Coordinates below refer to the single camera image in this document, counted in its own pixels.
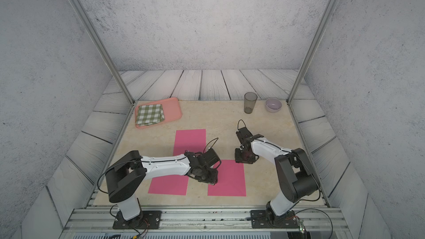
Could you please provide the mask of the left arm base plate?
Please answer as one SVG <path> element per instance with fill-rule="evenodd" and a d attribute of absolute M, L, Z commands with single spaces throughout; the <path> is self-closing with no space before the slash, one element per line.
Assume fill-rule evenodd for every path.
<path fill-rule="evenodd" d="M 131 220 L 125 220 L 121 211 L 115 217 L 112 228 L 114 230 L 158 230 L 162 212 L 141 211 Z"/>

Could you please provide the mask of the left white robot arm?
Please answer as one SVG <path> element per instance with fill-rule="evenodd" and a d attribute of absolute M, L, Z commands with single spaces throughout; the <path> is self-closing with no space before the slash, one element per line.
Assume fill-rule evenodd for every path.
<path fill-rule="evenodd" d="M 206 152 L 184 152 L 173 157 L 147 157 L 132 150 L 106 169 L 109 202 L 118 206 L 117 220 L 132 221 L 142 217 L 136 190 L 144 180 L 181 175 L 200 183 L 215 185 L 221 160 L 212 149 Z"/>

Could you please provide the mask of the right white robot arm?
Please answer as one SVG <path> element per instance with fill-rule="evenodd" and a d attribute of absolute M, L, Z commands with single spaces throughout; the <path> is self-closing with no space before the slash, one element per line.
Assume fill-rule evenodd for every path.
<path fill-rule="evenodd" d="M 313 165 L 302 148 L 283 148 L 263 135 L 253 135 L 247 127 L 239 128 L 236 136 L 240 142 L 240 147 L 235 149 L 237 163 L 253 164 L 262 157 L 276 167 L 280 192 L 267 203 L 270 218 L 287 216 L 300 200 L 321 188 Z"/>

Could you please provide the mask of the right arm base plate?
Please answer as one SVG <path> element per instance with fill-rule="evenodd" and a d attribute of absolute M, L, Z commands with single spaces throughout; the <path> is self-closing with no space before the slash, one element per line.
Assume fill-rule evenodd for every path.
<path fill-rule="evenodd" d="M 277 216 L 272 210 L 251 210 L 251 226 L 253 229 L 297 229 L 299 223 L 294 211 Z"/>

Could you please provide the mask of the pink square paper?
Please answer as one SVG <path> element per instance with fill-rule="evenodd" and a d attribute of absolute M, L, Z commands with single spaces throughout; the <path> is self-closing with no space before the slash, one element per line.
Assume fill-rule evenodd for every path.
<path fill-rule="evenodd" d="M 218 182 L 208 186 L 210 197 L 245 197 L 246 180 L 242 163 L 234 160 L 222 160 L 218 167 Z"/>

